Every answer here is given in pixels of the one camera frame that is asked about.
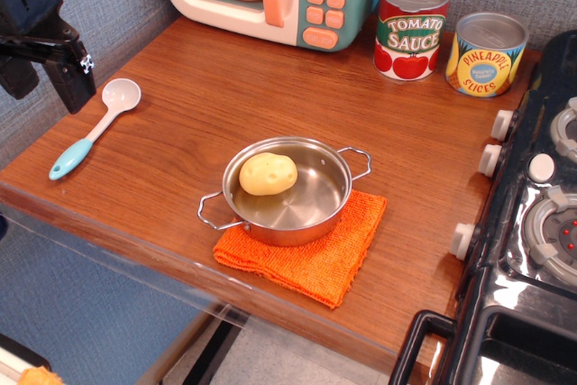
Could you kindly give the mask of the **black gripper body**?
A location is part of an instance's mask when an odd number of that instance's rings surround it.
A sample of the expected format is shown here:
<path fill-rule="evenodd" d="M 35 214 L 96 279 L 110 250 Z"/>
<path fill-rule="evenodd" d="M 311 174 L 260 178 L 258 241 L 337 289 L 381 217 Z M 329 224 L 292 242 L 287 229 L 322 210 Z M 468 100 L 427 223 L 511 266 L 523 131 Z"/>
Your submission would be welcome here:
<path fill-rule="evenodd" d="M 1 40 L 30 48 L 59 48 L 82 70 L 91 70 L 93 60 L 78 31 L 60 17 L 62 5 L 63 0 L 1 0 Z"/>

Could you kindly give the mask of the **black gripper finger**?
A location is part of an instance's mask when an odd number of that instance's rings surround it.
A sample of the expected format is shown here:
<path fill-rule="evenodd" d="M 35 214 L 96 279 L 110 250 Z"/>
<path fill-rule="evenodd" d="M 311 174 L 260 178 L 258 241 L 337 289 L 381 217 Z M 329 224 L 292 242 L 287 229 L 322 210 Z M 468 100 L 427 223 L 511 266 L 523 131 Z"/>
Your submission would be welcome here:
<path fill-rule="evenodd" d="M 91 58 L 67 63 L 48 61 L 43 68 L 70 114 L 77 114 L 96 93 Z"/>
<path fill-rule="evenodd" d="M 14 99 L 28 96 L 39 84 L 36 70 L 29 60 L 1 56 L 1 86 Z"/>

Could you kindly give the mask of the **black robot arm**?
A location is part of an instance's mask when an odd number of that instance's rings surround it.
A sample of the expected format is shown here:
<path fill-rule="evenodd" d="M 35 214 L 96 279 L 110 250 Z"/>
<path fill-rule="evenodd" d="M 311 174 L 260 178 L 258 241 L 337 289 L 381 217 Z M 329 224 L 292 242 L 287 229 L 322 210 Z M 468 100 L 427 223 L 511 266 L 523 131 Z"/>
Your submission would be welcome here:
<path fill-rule="evenodd" d="M 1 87 L 14 99 L 40 83 L 41 64 L 64 106 L 79 112 L 96 93 L 94 63 L 79 32 L 60 17 L 63 0 L 1 0 Z"/>

